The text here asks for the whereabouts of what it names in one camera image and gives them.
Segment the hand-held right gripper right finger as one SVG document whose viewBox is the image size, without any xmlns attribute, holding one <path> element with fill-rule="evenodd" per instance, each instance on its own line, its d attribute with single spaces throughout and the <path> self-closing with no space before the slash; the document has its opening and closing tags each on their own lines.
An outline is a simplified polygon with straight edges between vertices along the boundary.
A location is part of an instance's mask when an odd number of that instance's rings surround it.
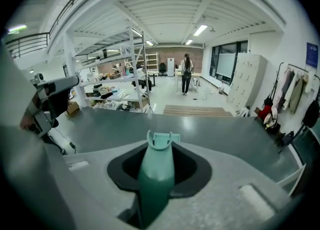
<svg viewBox="0 0 320 230">
<path fill-rule="evenodd" d="M 291 201 L 278 183 L 244 160 L 179 145 L 208 161 L 211 179 L 191 197 L 170 199 L 149 230 L 259 230 Z"/>
</svg>

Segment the large white metal shelf rack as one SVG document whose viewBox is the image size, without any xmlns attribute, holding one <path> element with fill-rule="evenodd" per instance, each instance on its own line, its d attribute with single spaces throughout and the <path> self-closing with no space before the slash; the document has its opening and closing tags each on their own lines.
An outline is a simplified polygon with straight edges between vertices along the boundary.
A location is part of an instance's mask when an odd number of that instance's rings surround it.
<svg viewBox="0 0 320 230">
<path fill-rule="evenodd" d="M 142 34 L 136 35 L 132 28 Z M 131 110 L 145 113 L 151 108 L 148 85 L 142 89 L 138 84 L 137 64 L 145 57 L 144 32 L 128 20 L 124 28 L 113 33 L 111 39 L 119 41 L 99 48 L 87 55 L 80 55 L 73 48 L 71 36 L 63 36 L 64 59 L 69 76 L 77 76 L 79 84 L 74 87 L 75 97 L 81 107 L 93 106 L 111 110 Z M 133 63 L 128 70 L 125 60 Z M 140 64 L 148 78 L 146 64 Z"/>
</svg>

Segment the cardboard box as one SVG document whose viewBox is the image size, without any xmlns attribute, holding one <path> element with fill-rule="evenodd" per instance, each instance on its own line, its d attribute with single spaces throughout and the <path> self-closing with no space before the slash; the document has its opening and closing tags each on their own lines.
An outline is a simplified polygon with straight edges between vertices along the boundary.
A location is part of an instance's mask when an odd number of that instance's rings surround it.
<svg viewBox="0 0 320 230">
<path fill-rule="evenodd" d="M 76 101 L 69 101 L 65 115 L 67 117 L 73 117 L 80 111 L 80 107 Z"/>
</svg>

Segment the wooden slat pallet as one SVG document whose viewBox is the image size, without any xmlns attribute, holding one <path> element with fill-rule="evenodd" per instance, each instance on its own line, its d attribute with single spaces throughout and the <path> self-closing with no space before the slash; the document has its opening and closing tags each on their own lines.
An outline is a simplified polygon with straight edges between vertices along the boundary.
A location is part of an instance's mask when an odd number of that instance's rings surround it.
<svg viewBox="0 0 320 230">
<path fill-rule="evenodd" d="M 233 117 L 229 111 L 221 107 L 166 105 L 164 115 L 199 116 L 199 117 Z"/>
</svg>

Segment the small white shelf rack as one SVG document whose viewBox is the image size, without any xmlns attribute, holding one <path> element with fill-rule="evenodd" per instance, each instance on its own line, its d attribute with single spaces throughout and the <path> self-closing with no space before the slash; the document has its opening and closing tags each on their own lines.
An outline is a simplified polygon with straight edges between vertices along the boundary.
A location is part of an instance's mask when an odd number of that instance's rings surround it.
<svg viewBox="0 0 320 230">
<path fill-rule="evenodd" d="M 146 55 L 146 69 L 149 76 L 158 76 L 159 75 L 159 53 L 147 53 Z M 124 60 L 124 66 L 128 70 L 133 69 L 133 63 L 129 59 Z"/>
</svg>

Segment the white locker cabinet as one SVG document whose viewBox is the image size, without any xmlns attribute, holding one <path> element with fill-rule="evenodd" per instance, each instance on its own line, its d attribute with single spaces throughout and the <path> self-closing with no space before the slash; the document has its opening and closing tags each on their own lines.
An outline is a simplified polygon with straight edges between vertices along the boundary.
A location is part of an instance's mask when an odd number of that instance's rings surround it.
<svg viewBox="0 0 320 230">
<path fill-rule="evenodd" d="M 260 90 L 267 59 L 259 54 L 239 53 L 226 101 L 235 110 L 252 107 Z"/>
</svg>

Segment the black hanging bag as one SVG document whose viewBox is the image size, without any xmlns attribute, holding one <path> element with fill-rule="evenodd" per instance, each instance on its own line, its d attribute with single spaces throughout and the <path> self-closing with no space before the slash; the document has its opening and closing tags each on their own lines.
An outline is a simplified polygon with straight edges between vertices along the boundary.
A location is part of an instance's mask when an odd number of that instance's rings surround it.
<svg viewBox="0 0 320 230">
<path fill-rule="evenodd" d="M 304 118 L 302 120 L 303 125 L 312 128 L 318 118 L 320 117 L 320 105 L 318 100 L 314 100 L 308 107 Z"/>
</svg>

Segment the pink coat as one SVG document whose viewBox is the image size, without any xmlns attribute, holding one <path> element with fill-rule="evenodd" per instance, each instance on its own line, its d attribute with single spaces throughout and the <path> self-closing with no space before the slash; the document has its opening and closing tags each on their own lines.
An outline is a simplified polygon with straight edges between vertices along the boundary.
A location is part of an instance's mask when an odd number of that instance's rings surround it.
<svg viewBox="0 0 320 230">
<path fill-rule="evenodd" d="M 275 94 L 272 106 L 273 108 L 276 108 L 278 112 L 280 112 L 282 109 L 282 106 L 285 102 L 285 95 L 288 91 L 288 88 L 292 82 L 294 75 L 294 71 L 290 68 L 288 68 L 282 75 L 282 79 L 279 84 L 279 87 L 277 88 L 277 92 Z"/>
</svg>

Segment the white coat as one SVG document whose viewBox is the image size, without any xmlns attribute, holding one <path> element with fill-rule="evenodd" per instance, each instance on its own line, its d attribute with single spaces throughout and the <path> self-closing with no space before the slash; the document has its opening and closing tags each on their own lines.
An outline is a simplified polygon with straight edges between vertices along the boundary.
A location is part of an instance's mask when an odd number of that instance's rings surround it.
<svg viewBox="0 0 320 230">
<path fill-rule="evenodd" d="M 289 107 L 289 103 L 290 103 L 290 100 L 291 100 L 291 97 L 292 97 L 292 94 L 293 94 L 293 90 L 296 86 L 296 83 L 299 79 L 299 77 L 301 76 L 301 74 L 298 72 L 298 73 L 294 73 L 293 75 L 293 78 L 289 84 L 289 87 L 287 89 L 287 92 L 285 94 L 285 97 L 284 97 L 284 103 L 283 103 L 283 106 L 282 106 L 282 109 L 285 111 L 288 107 Z"/>
</svg>

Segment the black coat rack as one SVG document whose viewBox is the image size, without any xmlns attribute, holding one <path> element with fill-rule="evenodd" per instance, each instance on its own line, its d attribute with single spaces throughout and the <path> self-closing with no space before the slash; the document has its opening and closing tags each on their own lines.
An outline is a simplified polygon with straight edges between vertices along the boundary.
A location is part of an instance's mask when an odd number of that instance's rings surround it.
<svg viewBox="0 0 320 230">
<path fill-rule="evenodd" d="M 281 111 L 278 112 L 278 123 L 280 124 L 279 130 L 282 133 L 288 133 L 290 131 L 297 132 L 303 125 L 302 120 L 310 104 L 314 100 L 318 100 L 320 102 L 320 75 L 317 75 L 316 71 L 311 67 L 304 69 L 291 63 L 281 62 L 276 73 L 271 94 L 269 95 L 273 104 L 282 76 L 288 68 L 294 71 L 295 74 L 300 73 L 301 76 L 307 76 L 308 83 L 304 87 L 295 114 L 290 113 L 289 106 L 286 110 L 283 110 L 282 107 Z"/>
</svg>

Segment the white table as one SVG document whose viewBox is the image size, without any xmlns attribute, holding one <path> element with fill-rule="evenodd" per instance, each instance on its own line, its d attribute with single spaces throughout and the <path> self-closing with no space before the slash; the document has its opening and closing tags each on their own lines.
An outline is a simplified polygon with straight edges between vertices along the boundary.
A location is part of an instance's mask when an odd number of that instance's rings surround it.
<svg viewBox="0 0 320 230">
<path fill-rule="evenodd" d="M 176 68 L 175 72 L 174 72 L 174 76 L 175 76 L 176 91 L 178 91 L 178 88 L 179 88 L 178 84 L 179 84 L 179 79 L 182 76 L 182 70 Z M 189 86 L 189 89 L 191 91 L 198 92 L 198 87 L 200 86 L 200 77 L 201 77 L 200 73 L 195 73 L 195 72 L 191 73 L 191 81 L 190 81 L 190 86 Z"/>
</svg>

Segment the olive coat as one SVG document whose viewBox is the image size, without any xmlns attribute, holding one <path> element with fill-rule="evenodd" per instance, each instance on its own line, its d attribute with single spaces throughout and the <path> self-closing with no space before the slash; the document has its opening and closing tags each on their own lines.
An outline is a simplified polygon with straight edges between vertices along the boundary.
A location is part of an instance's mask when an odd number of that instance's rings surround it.
<svg viewBox="0 0 320 230">
<path fill-rule="evenodd" d="M 303 94 L 304 88 L 308 83 L 307 76 L 302 75 L 298 78 L 289 101 L 289 111 L 291 114 L 295 114 Z"/>
</svg>

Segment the white projection screen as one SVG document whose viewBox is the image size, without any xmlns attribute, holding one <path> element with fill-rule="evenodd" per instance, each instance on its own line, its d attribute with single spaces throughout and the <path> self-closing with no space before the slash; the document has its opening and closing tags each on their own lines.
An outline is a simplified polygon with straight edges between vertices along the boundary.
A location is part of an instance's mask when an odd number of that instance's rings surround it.
<svg viewBox="0 0 320 230">
<path fill-rule="evenodd" d="M 231 78 L 233 74 L 235 60 L 235 53 L 220 53 L 218 56 L 216 74 L 227 78 Z"/>
</svg>

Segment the black framed window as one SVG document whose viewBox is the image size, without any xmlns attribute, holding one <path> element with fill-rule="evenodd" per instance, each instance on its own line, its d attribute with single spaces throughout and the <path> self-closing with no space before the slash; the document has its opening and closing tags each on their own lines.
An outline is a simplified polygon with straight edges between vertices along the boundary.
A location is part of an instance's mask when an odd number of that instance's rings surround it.
<svg viewBox="0 0 320 230">
<path fill-rule="evenodd" d="M 234 77 L 238 53 L 247 53 L 248 52 L 248 44 L 249 44 L 248 40 L 242 40 L 242 41 L 236 41 L 236 42 L 232 42 L 232 43 L 214 46 L 212 48 L 212 52 L 211 52 L 209 75 L 211 77 L 218 79 L 219 81 L 221 81 L 227 85 L 230 85 L 232 83 L 232 80 Z M 235 54 L 235 62 L 234 62 L 234 68 L 233 68 L 233 73 L 232 73 L 231 78 L 216 74 L 219 54 Z"/>
</svg>

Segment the blue wall poster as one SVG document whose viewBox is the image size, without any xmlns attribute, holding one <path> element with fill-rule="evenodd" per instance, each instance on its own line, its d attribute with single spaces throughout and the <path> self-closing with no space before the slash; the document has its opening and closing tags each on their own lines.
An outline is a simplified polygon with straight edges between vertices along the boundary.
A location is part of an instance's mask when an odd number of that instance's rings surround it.
<svg viewBox="0 0 320 230">
<path fill-rule="evenodd" d="M 305 64 L 317 69 L 318 68 L 318 52 L 319 52 L 319 49 L 316 44 L 307 42 Z"/>
</svg>

